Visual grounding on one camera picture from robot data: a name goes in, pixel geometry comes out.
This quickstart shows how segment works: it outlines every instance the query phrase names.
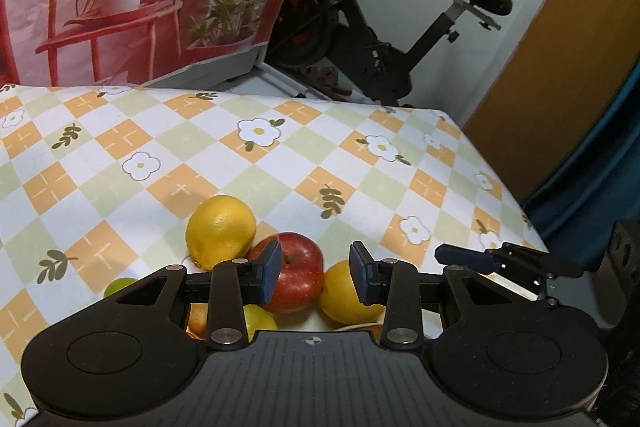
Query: teal curtain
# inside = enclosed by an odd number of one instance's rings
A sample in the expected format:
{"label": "teal curtain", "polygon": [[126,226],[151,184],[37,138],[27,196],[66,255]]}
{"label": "teal curtain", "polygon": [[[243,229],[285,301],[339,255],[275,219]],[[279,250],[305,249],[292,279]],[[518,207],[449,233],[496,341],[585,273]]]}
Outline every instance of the teal curtain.
{"label": "teal curtain", "polygon": [[592,270],[615,220],[640,216],[640,61],[524,211],[550,252]]}

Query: tablecloth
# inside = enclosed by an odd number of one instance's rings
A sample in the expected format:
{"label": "tablecloth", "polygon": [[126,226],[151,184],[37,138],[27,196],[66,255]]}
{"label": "tablecloth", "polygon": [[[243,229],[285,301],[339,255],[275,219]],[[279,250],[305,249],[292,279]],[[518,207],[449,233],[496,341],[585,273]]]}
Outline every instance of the tablecloth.
{"label": "tablecloth", "polygon": [[36,333],[117,277],[175,263],[196,271],[184,230],[215,194],[251,207],[256,241],[287,230],[316,241],[325,268],[356,240],[377,259],[434,273],[443,242],[544,248],[493,169],[437,110],[7,85],[0,138],[0,426],[30,414],[18,365]]}

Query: table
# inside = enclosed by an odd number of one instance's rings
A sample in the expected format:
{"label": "table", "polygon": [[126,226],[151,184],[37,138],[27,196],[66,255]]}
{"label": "table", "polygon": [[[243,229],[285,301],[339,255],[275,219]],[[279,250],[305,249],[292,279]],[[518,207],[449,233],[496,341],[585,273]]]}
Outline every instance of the table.
{"label": "table", "polygon": [[[215,194],[251,207],[256,241],[287,230],[316,241],[325,269],[356,240],[376,259],[434,273],[443,242],[544,249],[493,169],[437,110],[4,86],[0,138],[0,388],[9,396],[0,426],[31,407],[18,365],[36,333],[117,277],[175,263],[197,271],[184,230]],[[278,320],[335,327],[314,311]]]}

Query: black exercise bike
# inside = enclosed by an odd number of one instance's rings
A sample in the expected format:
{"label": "black exercise bike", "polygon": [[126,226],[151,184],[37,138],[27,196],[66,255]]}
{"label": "black exercise bike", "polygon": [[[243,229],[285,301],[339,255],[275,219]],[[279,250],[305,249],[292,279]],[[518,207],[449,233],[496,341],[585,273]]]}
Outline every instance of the black exercise bike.
{"label": "black exercise bike", "polygon": [[[284,0],[267,50],[267,62],[301,69],[327,57],[362,92],[382,105],[398,105],[412,90],[410,71],[451,31],[465,11],[480,19],[487,30],[501,26],[478,8],[508,15],[511,0],[454,0],[407,52],[381,42],[368,25],[356,0]],[[343,13],[347,24],[338,20]]]}

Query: apple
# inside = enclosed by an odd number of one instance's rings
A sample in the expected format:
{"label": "apple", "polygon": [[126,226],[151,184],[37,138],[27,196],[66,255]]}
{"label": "apple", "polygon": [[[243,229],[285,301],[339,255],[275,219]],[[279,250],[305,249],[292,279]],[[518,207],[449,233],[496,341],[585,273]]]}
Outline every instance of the apple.
{"label": "apple", "polygon": [[273,313],[301,310],[322,291],[322,252],[316,243],[304,235],[280,232],[260,241],[247,254],[247,258],[256,259],[270,241],[278,241],[282,247],[282,266],[271,302],[264,308]]}

